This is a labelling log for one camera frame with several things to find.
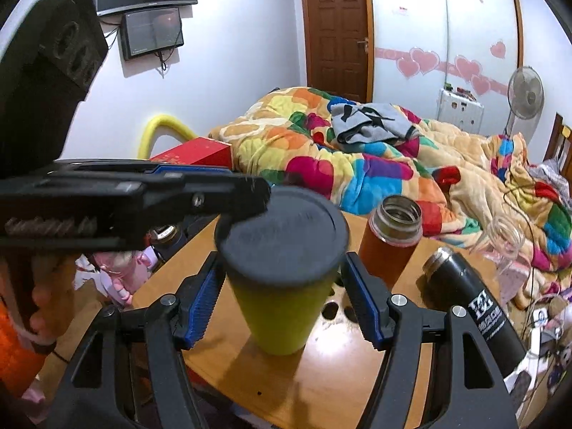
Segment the orange sleeve forearm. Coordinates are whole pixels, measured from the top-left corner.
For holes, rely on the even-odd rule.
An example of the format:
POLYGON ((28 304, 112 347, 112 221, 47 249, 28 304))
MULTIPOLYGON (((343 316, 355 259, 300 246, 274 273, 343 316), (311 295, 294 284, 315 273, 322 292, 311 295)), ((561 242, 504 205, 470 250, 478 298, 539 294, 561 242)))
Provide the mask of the orange sleeve forearm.
POLYGON ((8 394, 19 398, 41 371, 45 357, 22 346, 4 304, 1 304, 0 326, 1 383, 8 390, 8 394))

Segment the person's left hand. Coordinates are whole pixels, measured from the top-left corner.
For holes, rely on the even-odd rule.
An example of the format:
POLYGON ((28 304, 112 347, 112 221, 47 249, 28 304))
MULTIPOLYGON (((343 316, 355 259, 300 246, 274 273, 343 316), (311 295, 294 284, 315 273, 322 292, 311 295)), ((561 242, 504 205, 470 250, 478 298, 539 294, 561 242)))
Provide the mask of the person's left hand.
POLYGON ((47 347, 67 331, 74 318, 78 257, 29 252, 1 257, 1 299, 22 343, 47 347))

